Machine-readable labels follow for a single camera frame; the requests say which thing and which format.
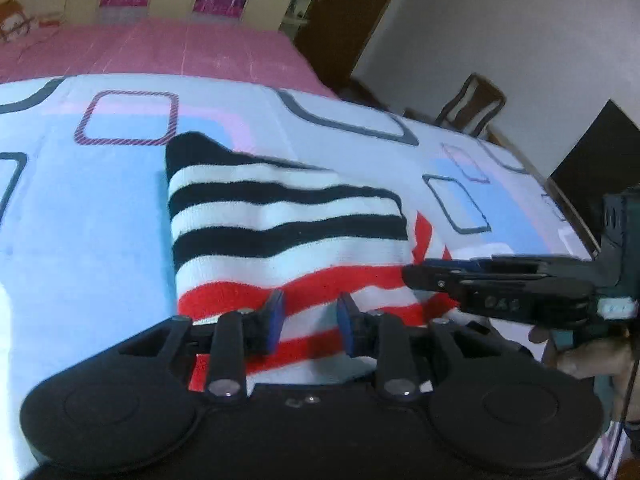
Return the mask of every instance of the white label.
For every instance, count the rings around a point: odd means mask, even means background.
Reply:
[[[598,314],[603,319],[632,319],[638,313],[638,302],[631,298],[601,298]]]

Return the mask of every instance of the pink bedspread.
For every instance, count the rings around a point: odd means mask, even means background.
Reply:
[[[0,82],[100,73],[205,76],[334,96],[286,36],[239,25],[148,20],[43,28],[0,46]]]

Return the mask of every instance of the bed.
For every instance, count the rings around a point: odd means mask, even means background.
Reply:
[[[63,25],[0,48],[0,82],[104,73],[212,77],[333,95],[286,36],[241,25]]]
[[[421,257],[588,257],[506,150],[336,100],[277,34],[141,23],[31,41],[0,54],[3,479],[34,467],[17,416],[31,388],[176,312],[164,147],[183,132],[398,194],[433,228]],[[528,327],[496,327],[542,354]],[[257,369],[250,382],[332,382],[367,371],[346,361],[334,349]],[[609,435],[593,468],[606,464]]]

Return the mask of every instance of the pillow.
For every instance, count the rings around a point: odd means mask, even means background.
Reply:
[[[0,36],[5,43],[26,36],[36,26],[17,0],[7,0],[0,4]]]

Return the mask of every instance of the metal screw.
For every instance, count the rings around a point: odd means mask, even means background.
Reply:
[[[406,397],[414,393],[415,384],[409,379],[392,379],[385,383],[385,390],[394,397]]]
[[[216,397],[231,397],[240,391],[240,384],[232,379],[218,379],[207,388]]]

